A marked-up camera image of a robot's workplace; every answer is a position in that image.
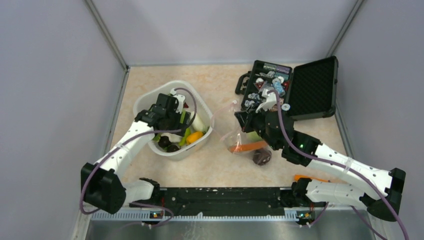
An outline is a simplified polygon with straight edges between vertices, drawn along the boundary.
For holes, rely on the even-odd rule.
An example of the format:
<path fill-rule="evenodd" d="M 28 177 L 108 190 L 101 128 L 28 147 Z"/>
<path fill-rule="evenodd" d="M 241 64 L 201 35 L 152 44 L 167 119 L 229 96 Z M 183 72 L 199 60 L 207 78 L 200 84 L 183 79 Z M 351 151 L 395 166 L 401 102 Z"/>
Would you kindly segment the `green cabbage toy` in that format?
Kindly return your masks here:
<path fill-rule="evenodd" d="M 255 131 L 246 133 L 246 138 L 251 142 L 260 142 L 263 140 Z"/>

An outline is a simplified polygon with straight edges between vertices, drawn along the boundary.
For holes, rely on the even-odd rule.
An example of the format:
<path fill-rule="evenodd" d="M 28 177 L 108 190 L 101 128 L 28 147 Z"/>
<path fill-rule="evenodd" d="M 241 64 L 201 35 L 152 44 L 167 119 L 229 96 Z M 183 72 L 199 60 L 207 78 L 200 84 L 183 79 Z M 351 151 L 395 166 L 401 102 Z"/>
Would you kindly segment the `orange carrot toy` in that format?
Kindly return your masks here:
<path fill-rule="evenodd" d="M 231 153 L 242 153 L 242 152 L 259 150 L 267 146 L 268 144 L 265 141 L 257 141 L 257 142 L 251 142 L 246 144 L 237 143 L 235 145 L 230 146 L 228 150 Z"/>

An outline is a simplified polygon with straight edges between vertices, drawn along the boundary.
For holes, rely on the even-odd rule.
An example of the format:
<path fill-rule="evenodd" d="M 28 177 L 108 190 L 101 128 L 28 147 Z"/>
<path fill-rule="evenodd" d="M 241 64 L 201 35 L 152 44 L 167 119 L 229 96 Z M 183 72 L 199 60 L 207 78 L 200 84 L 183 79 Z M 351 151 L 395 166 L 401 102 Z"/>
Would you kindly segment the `white plastic basket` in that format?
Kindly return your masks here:
<path fill-rule="evenodd" d="M 208 129 L 204 136 L 199 140 L 195 141 L 193 144 L 184 146 L 182 149 L 175 152 L 165 152 L 153 141 L 148 142 L 147 145 L 159 156 L 165 157 L 171 161 L 181 161 L 206 146 L 209 136 L 212 134 L 210 125 L 213 114 L 197 90 L 190 83 L 184 80 L 169 81 L 162 86 L 139 96 L 133 105 L 132 112 L 136 115 L 138 112 L 146 110 L 152 104 L 156 103 L 158 94 L 169 94 L 174 88 L 185 88 L 193 94 L 197 106 L 196 117 L 199 118 L 208 127 Z"/>

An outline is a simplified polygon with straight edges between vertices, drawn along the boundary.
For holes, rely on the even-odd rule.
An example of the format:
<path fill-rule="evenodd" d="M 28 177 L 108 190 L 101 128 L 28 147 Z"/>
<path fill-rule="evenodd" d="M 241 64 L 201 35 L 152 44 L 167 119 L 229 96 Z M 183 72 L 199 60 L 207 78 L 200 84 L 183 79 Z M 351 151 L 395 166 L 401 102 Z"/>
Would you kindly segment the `dark purple round fruit toy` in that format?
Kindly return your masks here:
<path fill-rule="evenodd" d="M 272 158 L 272 153 L 270 150 L 265 148 L 260 148 L 254 151 L 252 161 L 258 165 L 263 166 L 267 164 Z"/>

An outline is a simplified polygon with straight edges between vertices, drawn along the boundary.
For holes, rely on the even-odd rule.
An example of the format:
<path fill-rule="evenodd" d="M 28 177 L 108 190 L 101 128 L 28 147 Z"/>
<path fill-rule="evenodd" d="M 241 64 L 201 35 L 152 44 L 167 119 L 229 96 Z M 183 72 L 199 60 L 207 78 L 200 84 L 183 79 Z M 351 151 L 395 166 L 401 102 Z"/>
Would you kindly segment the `clear zip top bag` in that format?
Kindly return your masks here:
<path fill-rule="evenodd" d="M 239 110 L 239 102 L 237 100 L 233 100 L 229 104 L 215 111 L 210 120 L 210 126 L 212 130 L 219 136 L 219 141 L 228 151 L 230 146 L 233 146 L 237 143 L 254 143 L 247 139 L 246 133 L 242 131 L 238 120 L 234 116 L 234 113 L 238 112 Z M 271 151 L 268 146 L 264 147 L 264 149 Z M 230 151 L 229 152 L 233 155 L 241 156 L 252 161 L 254 151 L 255 150 L 235 153 L 231 153 Z"/>

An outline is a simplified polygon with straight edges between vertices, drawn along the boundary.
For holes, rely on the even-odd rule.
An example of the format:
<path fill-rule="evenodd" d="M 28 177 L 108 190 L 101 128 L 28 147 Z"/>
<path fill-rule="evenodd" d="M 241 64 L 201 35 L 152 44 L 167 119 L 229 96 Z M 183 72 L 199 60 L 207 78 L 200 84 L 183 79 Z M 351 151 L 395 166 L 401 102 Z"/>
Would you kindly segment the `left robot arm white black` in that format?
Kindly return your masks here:
<path fill-rule="evenodd" d="M 186 132 L 194 119 L 185 111 L 185 101 L 186 97 L 175 90 L 160 93 L 154 104 L 136 114 L 126 134 L 108 153 L 81 168 L 79 207 L 83 214 L 93 213 L 84 209 L 84 203 L 115 214 L 122 206 L 135 201 L 142 200 L 149 207 L 160 202 L 161 194 L 154 189 L 152 181 L 138 179 L 122 183 L 121 179 L 135 156 L 155 137 Z"/>

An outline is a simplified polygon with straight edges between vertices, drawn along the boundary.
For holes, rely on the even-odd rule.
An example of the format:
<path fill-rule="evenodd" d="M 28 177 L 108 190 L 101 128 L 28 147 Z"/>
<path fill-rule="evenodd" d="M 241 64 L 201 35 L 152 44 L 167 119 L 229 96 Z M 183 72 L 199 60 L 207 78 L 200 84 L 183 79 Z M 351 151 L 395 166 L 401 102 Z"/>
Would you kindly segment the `orange object behind right arm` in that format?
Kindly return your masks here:
<path fill-rule="evenodd" d="M 307 175 L 301 175 L 301 174 L 295 174 L 293 179 L 294 179 L 295 182 L 298 182 L 300 179 L 311 179 L 311 180 L 316 180 L 316 181 L 320 181 L 320 182 L 327 182 L 327 183 L 330 182 L 330 180 L 328 180 L 328 179 L 322 179 L 322 178 L 317 178 L 317 177 L 312 177 L 312 176 L 307 176 Z"/>

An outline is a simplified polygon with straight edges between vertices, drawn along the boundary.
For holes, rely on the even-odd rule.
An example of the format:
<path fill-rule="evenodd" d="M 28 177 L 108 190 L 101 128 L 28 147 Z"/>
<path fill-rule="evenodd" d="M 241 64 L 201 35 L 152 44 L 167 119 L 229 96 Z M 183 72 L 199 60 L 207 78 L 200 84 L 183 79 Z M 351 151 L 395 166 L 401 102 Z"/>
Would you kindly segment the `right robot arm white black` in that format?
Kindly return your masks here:
<path fill-rule="evenodd" d="M 319 139 L 295 130 L 293 121 L 278 111 L 237 111 L 234 116 L 243 132 L 255 132 L 272 150 L 281 150 L 281 156 L 288 162 L 344 181 L 324 183 L 302 178 L 292 188 L 297 205 L 330 202 L 366 208 L 384 221 L 399 220 L 404 170 L 378 169 L 339 153 Z"/>

